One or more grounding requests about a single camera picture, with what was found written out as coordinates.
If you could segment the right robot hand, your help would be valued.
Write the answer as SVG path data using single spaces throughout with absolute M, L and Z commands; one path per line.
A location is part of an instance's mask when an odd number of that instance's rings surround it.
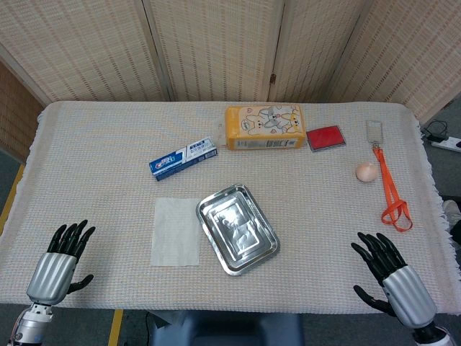
M 397 247 L 385 235 L 357 234 L 364 243 L 351 243 L 368 266 L 386 301 L 373 298 L 359 285 L 354 292 L 368 306 L 390 316 L 411 329 L 420 329 L 433 323 L 437 307 L 417 272 L 408 265 Z

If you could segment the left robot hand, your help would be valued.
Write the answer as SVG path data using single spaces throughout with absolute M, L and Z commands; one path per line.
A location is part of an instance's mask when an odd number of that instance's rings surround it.
M 27 288 L 34 304 L 55 306 L 67 295 L 84 289 L 94 279 L 92 274 L 74 282 L 73 275 L 95 227 L 88 221 L 63 224 L 55 233 L 46 252 L 40 257 Z

